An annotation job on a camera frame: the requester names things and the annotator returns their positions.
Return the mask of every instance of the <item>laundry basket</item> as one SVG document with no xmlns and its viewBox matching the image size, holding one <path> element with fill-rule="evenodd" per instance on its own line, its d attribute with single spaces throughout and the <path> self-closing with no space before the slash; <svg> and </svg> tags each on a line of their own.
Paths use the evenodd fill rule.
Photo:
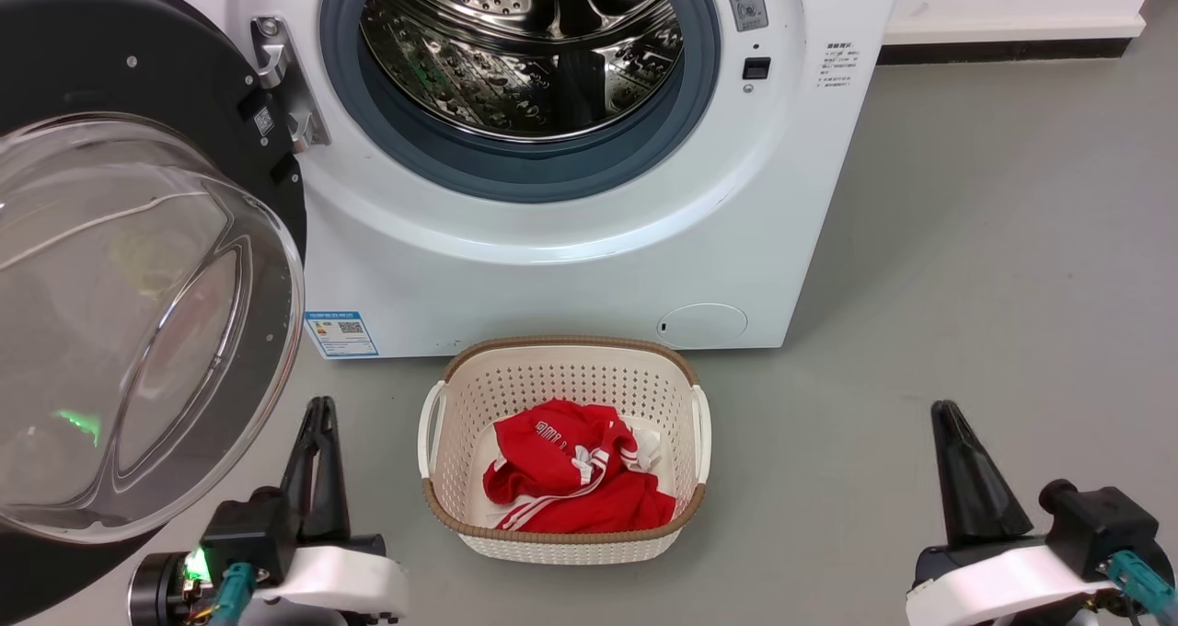
<svg viewBox="0 0 1178 626">
<path fill-rule="evenodd" d="M 535 404 L 563 398 L 613 406 L 635 428 L 661 433 L 659 488 L 675 497 L 671 521 L 609 534 L 536 534 L 494 529 L 483 473 L 497 455 L 491 426 Z M 642 561 L 666 551 L 695 515 L 712 462 L 708 400 L 677 354 L 640 341 L 521 337 L 459 354 L 425 398 L 417 463 L 425 501 L 475 552 L 556 565 Z"/>
</svg>

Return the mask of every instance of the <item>white logo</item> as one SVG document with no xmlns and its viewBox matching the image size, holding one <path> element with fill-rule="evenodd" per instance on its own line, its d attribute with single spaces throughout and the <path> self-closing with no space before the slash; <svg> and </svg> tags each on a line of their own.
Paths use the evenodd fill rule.
<svg viewBox="0 0 1178 626">
<path fill-rule="evenodd" d="M 542 439 L 548 440 L 554 444 L 556 442 L 561 442 L 561 434 L 557 433 L 555 428 L 549 426 L 547 421 L 536 422 L 536 435 L 540 435 Z M 568 442 L 561 442 L 561 450 L 564 450 L 564 447 L 568 446 Z"/>
</svg>

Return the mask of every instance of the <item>washing machine door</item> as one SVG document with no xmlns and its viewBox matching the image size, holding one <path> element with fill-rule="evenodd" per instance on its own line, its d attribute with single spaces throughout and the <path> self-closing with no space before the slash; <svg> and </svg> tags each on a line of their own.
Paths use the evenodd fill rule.
<svg viewBox="0 0 1178 626">
<path fill-rule="evenodd" d="M 180 0 L 0 0 L 0 44 L 12 622 L 117 566 L 247 449 L 298 347 L 305 220 L 282 110 Z"/>
</svg>

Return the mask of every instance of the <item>cable connector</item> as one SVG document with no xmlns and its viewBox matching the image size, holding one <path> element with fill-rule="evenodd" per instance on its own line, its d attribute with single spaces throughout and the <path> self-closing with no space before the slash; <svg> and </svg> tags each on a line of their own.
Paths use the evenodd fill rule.
<svg viewBox="0 0 1178 626">
<path fill-rule="evenodd" d="M 238 562 L 230 566 L 217 592 L 209 626 L 237 626 L 257 588 L 258 574 L 252 565 Z"/>
<path fill-rule="evenodd" d="M 1164 626 L 1178 626 L 1174 588 L 1131 551 L 1120 551 L 1097 567 L 1132 600 L 1141 604 Z"/>
</svg>

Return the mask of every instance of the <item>basket handle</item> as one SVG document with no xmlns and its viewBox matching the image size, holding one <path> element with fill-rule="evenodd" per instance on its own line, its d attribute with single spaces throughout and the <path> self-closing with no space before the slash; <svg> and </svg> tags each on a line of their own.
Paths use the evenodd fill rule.
<svg viewBox="0 0 1178 626">
<path fill-rule="evenodd" d="M 437 427 L 442 423 L 442 415 L 445 414 L 445 381 L 441 381 L 430 389 L 425 396 L 425 404 L 422 406 L 422 419 L 417 421 L 417 469 L 422 473 L 422 479 L 429 479 L 434 474 L 434 462 L 438 457 Z"/>
<path fill-rule="evenodd" d="M 700 483 L 708 482 L 712 472 L 712 410 L 708 408 L 708 396 L 699 384 L 691 387 L 691 413 L 695 415 L 695 473 Z"/>
</svg>

